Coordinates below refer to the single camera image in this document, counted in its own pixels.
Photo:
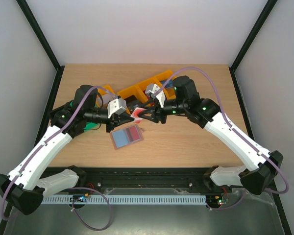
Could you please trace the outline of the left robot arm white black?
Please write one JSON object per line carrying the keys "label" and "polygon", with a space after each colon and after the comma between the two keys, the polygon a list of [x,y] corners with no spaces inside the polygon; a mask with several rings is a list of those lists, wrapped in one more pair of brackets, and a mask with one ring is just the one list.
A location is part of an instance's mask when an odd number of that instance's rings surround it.
{"label": "left robot arm white black", "polygon": [[41,178],[56,155],[76,136],[86,132],[88,123],[104,124],[109,133],[114,128],[134,120],[126,112],[126,101],[104,89],[112,97],[107,107],[96,106],[101,98],[100,86],[82,85],[72,101],[50,113],[50,126],[26,158],[7,175],[0,174],[0,212],[5,203],[24,215],[33,213],[42,201],[68,188],[82,186],[85,172],[70,166],[60,173]]}

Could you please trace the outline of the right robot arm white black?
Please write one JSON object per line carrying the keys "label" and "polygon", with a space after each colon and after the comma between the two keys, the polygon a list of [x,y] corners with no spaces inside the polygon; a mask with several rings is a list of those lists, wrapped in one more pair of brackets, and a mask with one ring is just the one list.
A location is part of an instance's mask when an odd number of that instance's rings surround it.
{"label": "right robot arm white black", "polygon": [[278,173],[283,155],[261,147],[234,123],[220,106],[209,98],[201,98],[195,83],[188,76],[173,80],[174,99],[166,99],[156,84],[145,90],[154,105],[139,113],[139,117],[155,123],[166,123],[169,115],[185,115],[187,119],[210,132],[231,149],[242,161],[242,166],[213,166],[204,174],[204,187],[216,191],[220,186],[242,186],[260,195]]}

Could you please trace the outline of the red circle white card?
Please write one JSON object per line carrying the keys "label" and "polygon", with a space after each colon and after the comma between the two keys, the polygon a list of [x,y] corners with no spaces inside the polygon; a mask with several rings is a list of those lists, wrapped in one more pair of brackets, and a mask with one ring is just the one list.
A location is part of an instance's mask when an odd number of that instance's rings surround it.
{"label": "red circle white card", "polygon": [[130,115],[132,118],[134,118],[133,120],[134,123],[138,124],[143,120],[141,117],[139,117],[139,114],[144,110],[145,110],[144,108],[140,108],[140,107],[137,107],[134,109],[134,111]]}

